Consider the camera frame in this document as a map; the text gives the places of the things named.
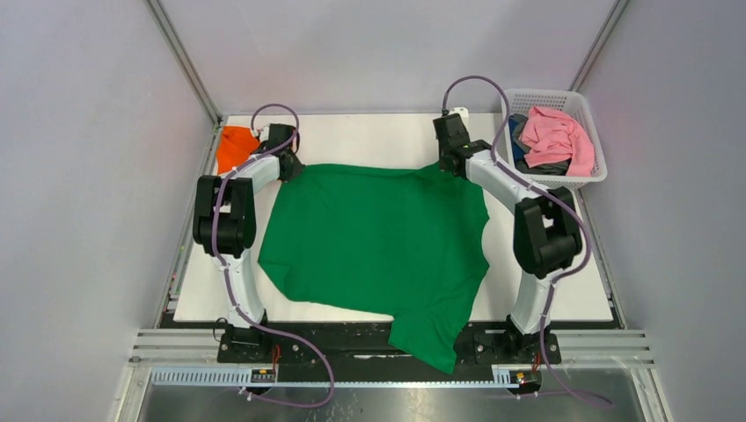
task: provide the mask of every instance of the orange cloth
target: orange cloth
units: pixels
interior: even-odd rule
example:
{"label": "orange cloth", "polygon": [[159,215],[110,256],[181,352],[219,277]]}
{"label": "orange cloth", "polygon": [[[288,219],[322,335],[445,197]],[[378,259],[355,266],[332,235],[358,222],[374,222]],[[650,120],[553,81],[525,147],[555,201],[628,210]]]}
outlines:
{"label": "orange cloth", "polygon": [[248,127],[226,126],[217,147],[217,174],[230,171],[249,159],[259,147],[259,140]]}

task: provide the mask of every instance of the white wall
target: white wall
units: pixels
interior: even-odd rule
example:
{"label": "white wall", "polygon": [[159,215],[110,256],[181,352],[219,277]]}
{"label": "white wall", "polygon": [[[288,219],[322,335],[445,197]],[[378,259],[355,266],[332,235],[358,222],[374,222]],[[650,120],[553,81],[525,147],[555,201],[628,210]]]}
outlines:
{"label": "white wall", "polygon": [[211,127],[144,2],[0,4],[0,420],[104,420]]}
{"label": "white wall", "polygon": [[583,90],[609,177],[587,189],[676,421],[742,420],[746,2],[633,2]]}
{"label": "white wall", "polygon": [[[455,79],[566,89],[614,0],[164,0],[224,113],[432,113]],[[500,101],[459,86],[473,112]]]}

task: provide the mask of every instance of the white table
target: white table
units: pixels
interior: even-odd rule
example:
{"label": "white table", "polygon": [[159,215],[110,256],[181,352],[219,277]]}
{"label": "white table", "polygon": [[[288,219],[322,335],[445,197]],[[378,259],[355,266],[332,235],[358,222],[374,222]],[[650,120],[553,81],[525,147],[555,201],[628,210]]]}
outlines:
{"label": "white table", "polygon": [[[437,141],[432,114],[330,114],[300,118],[301,148],[305,164],[337,163],[381,168],[420,168],[437,161]],[[490,142],[499,125],[499,114],[472,114],[473,140]],[[229,126],[248,127],[250,116],[231,116]],[[292,123],[289,116],[260,116],[257,127],[269,122]],[[256,195],[257,237],[253,246],[254,274],[262,302],[271,321],[391,321],[391,317],[288,300],[264,274],[256,258],[280,182]],[[491,196],[485,197],[490,220],[482,248],[490,269],[479,287],[472,321],[501,321],[516,301],[521,269],[512,252],[513,215]],[[223,281],[202,247],[194,244],[181,287],[175,321],[215,321],[225,317],[227,303]],[[552,320],[610,321],[606,293],[596,261],[564,279],[552,307]]]}

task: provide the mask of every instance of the green fabric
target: green fabric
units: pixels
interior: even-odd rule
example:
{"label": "green fabric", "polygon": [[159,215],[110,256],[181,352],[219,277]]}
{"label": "green fabric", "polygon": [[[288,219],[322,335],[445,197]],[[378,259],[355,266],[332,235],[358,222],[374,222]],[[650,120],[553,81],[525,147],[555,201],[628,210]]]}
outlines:
{"label": "green fabric", "polygon": [[482,190],[429,165],[310,165],[283,184],[259,263],[291,301],[394,317],[389,344],[453,372],[488,263]]}

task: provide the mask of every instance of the white plastic basket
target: white plastic basket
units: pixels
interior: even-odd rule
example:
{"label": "white plastic basket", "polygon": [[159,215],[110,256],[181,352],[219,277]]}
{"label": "white plastic basket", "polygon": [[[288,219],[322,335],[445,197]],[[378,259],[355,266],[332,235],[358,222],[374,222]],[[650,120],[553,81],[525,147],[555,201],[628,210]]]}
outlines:
{"label": "white plastic basket", "polygon": [[[588,182],[600,182],[606,178],[606,162],[603,159],[601,143],[598,141],[596,125],[593,124],[593,117],[590,115],[588,101],[586,101],[581,94],[571,91],[529,89],[508,89],[505,90],[505,94],[510,103],[511,114],[520,113],[528,116],[529,109],[533,106],[551,107],[569,114],[573,119],[577,120],[577,122],[585,129],[586,133],[588,133],[588,137],[593,143],[593,148],[596,152],[596,159],[594,160],[593,170],[591,171],[589,178],[523,174],[526,178],[536,180],[552,189],[561,186],[564,186],[567,189],[578,189],[586,185]],[[502,100],[501,102],[502,110],[504,111],[505,102]],[[508,147],[508,163],[515,169],[516,163],[513,158],[513,149],[510,145],[510,129],[508,128],[508,125],[505,125],[505,132],[502,138]]]}

